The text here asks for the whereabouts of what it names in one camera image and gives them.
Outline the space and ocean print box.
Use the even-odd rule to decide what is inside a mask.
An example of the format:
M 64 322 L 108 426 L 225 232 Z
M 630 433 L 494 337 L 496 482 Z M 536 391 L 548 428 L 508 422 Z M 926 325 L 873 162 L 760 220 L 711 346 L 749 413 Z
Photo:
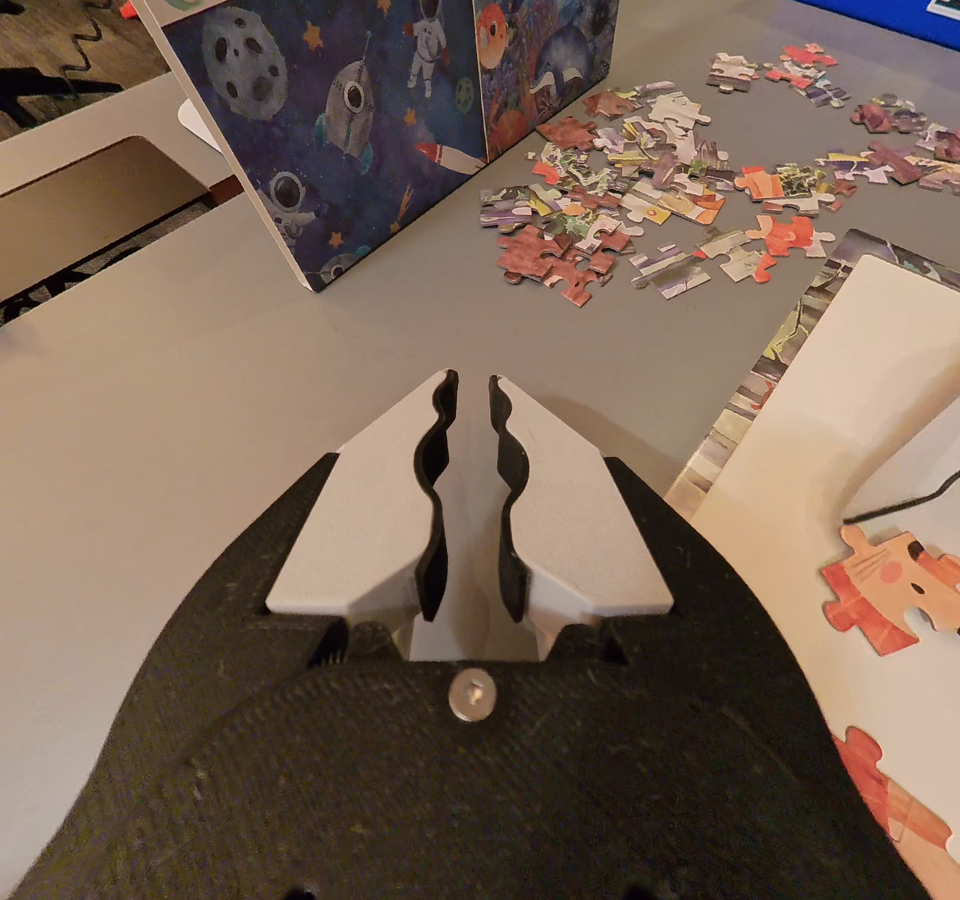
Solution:
M 314 292 L 606 78 L 619 0 L 131 0 Z

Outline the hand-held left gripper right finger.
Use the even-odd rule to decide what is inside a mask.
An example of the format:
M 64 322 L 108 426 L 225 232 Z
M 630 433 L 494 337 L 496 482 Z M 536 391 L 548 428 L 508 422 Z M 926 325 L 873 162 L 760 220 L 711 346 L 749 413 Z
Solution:
M 546 659 L 569 625 L 661 615 L 674 598 L 601 452 L 509 379 L 488 382 L 509 488 L 498 574 L 510 618 Z

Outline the orange cat face puzzle piece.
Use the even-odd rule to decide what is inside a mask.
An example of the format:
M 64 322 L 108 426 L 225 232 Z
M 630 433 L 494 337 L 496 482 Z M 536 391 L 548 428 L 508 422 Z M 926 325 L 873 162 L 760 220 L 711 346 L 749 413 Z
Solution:
M 841 527 L 839 535 L 850 554 L 821 570 L 834 593 L 822 612 L 834 630 L 858 628 L 879 656 L 918 644 L 905 618 L 912 608 L 933 630 L 958 633 L 958 558 L 932 556 L 909 532 L 878 544 L 856 525 Z

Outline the puzzle tray with painted border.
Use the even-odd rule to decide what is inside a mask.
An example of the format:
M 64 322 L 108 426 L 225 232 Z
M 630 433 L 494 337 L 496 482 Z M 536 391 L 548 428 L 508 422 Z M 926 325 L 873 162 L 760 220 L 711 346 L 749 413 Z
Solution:
M 831 737 L 870 734 L 957 862 L 958 633 L 912 608 L 920 642 L 879 656 L 825 618 L 821 570 L 845 525 L 958 558 L 958 304 L 957 261 L 849 231 L 666 497 L 770 614 Z

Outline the white side table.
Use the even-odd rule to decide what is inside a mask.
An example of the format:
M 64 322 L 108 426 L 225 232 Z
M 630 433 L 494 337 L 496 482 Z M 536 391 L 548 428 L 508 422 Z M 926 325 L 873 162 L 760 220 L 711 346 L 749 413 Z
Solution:
M 6 139 L 2 321 L 243 191 L 172 74 Z

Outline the black stand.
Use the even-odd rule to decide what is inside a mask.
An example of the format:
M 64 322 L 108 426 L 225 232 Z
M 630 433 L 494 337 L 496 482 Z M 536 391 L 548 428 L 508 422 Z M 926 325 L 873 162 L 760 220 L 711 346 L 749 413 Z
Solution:
M 72 79 L 43 74 L 36 67 L 3 67 L 1 69 L 1 110 L 20 129 L 41 124 L 21 102 L 22 98 L 47 98 L 54 102 L 75 102 L 74 108 L 85 105 L 83 97 L 110 95 L 124 90 L 120 84 L 96 79 Z

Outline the red orange joined puzzle section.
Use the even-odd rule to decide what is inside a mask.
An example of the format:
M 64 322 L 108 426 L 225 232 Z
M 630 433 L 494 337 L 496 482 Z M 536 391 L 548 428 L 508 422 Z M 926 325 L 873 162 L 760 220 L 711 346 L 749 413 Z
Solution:
M 880 768 L 883 751 L 858 727 L 834 736 L 841 760 L 874 819 L 934 899 L 959 897 L 959 864 L 947 850 L 951 828 Z

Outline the pile of loose puzzle pieces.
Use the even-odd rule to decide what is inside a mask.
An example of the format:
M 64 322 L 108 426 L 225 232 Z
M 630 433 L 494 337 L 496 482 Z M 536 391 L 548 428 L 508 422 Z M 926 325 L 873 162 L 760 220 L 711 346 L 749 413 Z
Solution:
M 530 151 L 539 183 L 483 190 L 479 219 L 498 233 L 498 268 L 512 285 L 562 286 L 578 307 L 617 261 L 636 290 L 674 298 L 711 280 L 717 260 L 734 283 L 766 283 L 798 251 L 825 259 L 833 234 L 815 220 L 862 184 L 958 195 L 958 129 L 896 93 L 856 105 L 864 150 L 829 149 L 811 163 L 735 167 L 703 132 L 712 118 L 671 80 L 594 92 L 587 118 L 540 126 Z

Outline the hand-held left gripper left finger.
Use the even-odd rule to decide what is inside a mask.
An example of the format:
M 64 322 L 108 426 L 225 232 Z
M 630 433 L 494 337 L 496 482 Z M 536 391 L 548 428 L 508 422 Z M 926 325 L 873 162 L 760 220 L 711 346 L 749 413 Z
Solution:
M 266 599 L 274 614 L 377 622 L 408 659 L 448 577 L 441 499 L 458 373 L 440 370 L 346 442 Z

